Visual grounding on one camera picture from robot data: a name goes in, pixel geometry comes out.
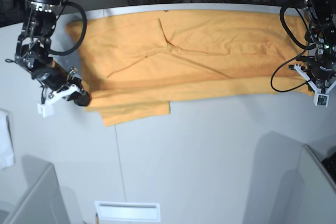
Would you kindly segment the grey bin lower left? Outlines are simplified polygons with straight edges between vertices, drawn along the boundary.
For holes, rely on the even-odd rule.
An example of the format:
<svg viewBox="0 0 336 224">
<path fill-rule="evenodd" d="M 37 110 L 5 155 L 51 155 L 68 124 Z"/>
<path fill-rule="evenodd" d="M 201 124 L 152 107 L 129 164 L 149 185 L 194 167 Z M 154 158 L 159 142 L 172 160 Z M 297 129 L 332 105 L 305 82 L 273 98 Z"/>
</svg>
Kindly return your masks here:
<svg viewBox="0 0 336 224">
<path fill-rule="evenodd" d="M 31 155 L 22 165 L 28 188 L 14 205 L 1 201 L 1 223 L 70 223 L 54 165 Z"/>
</svg>

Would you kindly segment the grey bin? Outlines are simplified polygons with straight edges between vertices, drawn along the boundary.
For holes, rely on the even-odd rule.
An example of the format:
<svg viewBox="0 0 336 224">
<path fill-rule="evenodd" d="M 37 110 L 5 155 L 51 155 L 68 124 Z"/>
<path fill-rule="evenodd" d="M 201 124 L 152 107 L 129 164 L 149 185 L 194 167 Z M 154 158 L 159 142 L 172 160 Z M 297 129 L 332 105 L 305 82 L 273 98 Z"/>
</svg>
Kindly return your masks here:
<svg viewBox="0 0 336 224">
<path fill-rule="evenodd" d="M 310 146 L 282 176 L 269 223 L 335 223 L 335 182 Z"/>
<path fill-rule="evenodd" d="M 1 223 L 70 223 L 54 165 L 31 155 L 22 165 L 28 188 L 14 205 L 1 201 Z"/>
</svg>

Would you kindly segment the grey bin lower right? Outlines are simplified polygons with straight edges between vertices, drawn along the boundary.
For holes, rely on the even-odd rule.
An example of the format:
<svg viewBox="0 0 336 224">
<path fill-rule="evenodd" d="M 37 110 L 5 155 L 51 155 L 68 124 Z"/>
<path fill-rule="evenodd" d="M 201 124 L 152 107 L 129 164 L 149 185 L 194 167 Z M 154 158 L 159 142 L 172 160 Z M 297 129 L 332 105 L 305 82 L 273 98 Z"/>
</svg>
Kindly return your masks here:
<svg viewBox="0 0 336 224">
<path fill-rule="evenodd" d="M 282 176 L 269 223 L 335 223 L 335 182 L 310 146 Z"/>
</svg>

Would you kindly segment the orange yellow T-shirt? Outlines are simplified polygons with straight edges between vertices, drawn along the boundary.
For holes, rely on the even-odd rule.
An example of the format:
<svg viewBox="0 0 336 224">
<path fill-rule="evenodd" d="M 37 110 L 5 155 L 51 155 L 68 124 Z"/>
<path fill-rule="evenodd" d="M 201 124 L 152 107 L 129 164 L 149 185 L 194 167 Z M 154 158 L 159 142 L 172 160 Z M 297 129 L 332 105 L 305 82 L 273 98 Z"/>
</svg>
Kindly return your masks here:
<svg viewBox="0 0 336 224">
<path fill-rule="evenodd" d="M 105 126 L 168 114 L 172 101 L 309 93 L 281 66 L 300 48 L 276 14 L 162 10 L 93 19 L 78 52 L 86 110 Z"/>
</svg>

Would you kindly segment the wooden pencil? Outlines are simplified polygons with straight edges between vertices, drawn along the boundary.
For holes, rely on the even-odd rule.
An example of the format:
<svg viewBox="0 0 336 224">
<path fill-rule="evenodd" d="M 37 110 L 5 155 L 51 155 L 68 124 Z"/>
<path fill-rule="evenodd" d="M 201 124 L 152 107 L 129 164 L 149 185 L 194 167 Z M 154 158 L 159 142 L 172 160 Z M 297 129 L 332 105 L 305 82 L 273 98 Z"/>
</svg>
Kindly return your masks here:
<svg viewBox="0 0 336 224">
<path fill-rule="evenodd" d="M 95 224 L 99 224 L 99 217 L 98 217 L 98 214 L 96 213 L 95 215 Z"/>
</svg>

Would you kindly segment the white cloth at left edge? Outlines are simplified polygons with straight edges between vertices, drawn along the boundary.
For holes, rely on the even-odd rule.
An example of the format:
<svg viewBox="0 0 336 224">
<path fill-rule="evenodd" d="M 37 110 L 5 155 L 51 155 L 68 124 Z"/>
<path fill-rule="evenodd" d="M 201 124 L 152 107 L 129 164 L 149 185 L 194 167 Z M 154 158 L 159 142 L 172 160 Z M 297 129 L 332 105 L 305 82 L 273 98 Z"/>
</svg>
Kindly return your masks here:
<svg viewBox="0 0 336 224">
<path fill-rule="evenodd" d="M 0 141 L 1 169 L 5 169 L 15 164 L 15 155 L 9 130 L 9 117 L 4 110 L 1 110 L 0 117 Z"/>
</svg>

